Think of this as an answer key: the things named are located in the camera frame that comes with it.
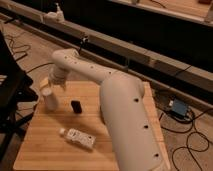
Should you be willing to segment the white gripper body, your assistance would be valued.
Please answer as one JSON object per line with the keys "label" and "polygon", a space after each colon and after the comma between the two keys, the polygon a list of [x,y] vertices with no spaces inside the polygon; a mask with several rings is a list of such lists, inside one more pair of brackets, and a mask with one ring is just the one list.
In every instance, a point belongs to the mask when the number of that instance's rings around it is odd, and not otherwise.
{"label": "white gripper body", "polygon": [[48,79],[51,84],[63,85],[67,80],[68,72],[54,65],[49,72]]}

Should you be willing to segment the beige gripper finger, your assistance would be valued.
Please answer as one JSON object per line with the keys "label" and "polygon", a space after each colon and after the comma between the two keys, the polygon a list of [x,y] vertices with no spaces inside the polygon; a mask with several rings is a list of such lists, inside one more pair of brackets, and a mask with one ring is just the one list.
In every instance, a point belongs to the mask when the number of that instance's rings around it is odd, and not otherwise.
{"label": "beige gripper finger", "polygon": [[66,84],[61,84],[61,88],[66,91]]}
{"label": "beige gripper finger", "polygon": [[48,77],[44,78],[44,79],[40,82],[40,88],[47,87],[47,86],[49,86],[49,79],[48,79]]}

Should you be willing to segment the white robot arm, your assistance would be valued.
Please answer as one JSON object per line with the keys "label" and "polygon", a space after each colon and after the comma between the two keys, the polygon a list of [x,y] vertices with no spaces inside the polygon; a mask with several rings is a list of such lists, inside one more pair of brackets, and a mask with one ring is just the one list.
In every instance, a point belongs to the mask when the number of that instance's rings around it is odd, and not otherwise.
{"label": "white robot arm", "polygon": [[47,109],[54,111],[58,108],[52,87],[64,87],[71,71],[82,74],[100,86],[102,116],[119,170],[169,171],[143,103],[145,88],[141,79],[81,60],[73,48],[54,51],[52,62],[47,84],[41,87]]}

